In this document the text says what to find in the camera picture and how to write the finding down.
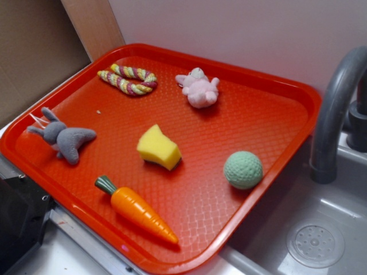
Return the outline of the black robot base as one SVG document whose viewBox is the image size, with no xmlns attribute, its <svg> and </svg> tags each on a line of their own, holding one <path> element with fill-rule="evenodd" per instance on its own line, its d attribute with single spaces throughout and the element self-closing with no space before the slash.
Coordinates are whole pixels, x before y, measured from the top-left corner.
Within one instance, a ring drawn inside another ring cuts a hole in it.
<svg viewBox="0 0 367 275">
<path fill-rule="evenodd" d="M 27 176 L 1 179 L 1 274 L 41 247 L 52 197 Z"/>
</svg>

